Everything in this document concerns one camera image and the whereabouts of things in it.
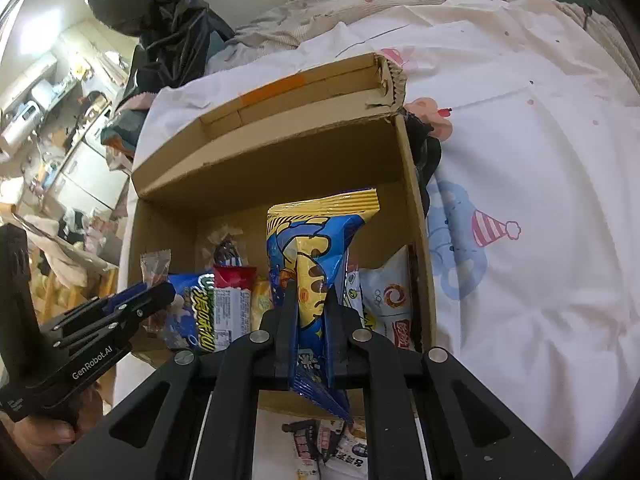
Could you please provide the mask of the person's left hand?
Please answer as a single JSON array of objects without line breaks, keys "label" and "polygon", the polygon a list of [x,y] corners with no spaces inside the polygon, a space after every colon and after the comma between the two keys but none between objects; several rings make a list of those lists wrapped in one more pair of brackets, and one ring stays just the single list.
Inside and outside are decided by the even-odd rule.
[{"label": "person's left hand", "polygon": [[96,426],[102,417],[101,391],[99,385],[94,384],[81,393],[75,427],[62,420],[26,417],[20,422],[11,422],[8,428],[15,444],[29,463],[45,476],[58,456]]}]

